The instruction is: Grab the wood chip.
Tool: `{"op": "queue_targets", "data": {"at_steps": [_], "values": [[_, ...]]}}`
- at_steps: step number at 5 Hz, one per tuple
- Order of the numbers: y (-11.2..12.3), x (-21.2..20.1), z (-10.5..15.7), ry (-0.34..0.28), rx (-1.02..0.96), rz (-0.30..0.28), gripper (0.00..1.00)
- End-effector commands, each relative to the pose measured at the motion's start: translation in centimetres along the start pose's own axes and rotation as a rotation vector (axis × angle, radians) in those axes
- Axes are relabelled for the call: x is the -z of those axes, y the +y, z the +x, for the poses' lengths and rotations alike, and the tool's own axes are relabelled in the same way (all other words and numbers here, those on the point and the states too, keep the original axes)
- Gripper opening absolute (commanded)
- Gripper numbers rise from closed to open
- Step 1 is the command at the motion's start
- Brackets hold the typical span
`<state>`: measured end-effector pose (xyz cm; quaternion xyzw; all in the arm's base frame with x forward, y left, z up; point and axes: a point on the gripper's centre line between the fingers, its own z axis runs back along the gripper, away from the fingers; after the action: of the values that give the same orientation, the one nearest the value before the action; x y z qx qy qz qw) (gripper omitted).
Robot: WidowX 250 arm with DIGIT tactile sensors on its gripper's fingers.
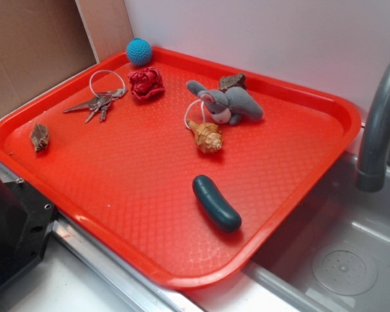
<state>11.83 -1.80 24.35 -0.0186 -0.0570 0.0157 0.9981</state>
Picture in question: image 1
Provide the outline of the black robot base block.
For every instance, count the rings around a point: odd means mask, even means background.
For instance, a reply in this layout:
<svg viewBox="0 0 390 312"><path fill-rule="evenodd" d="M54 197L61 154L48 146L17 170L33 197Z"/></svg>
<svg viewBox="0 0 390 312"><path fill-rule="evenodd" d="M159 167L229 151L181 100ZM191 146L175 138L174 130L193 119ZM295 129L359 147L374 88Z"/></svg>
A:
<svg viewBox="0 0 390 312"><path fill-rule="evenodd" d="M56 212L28 182L0 179L0 292L42 261Z"/></svg>

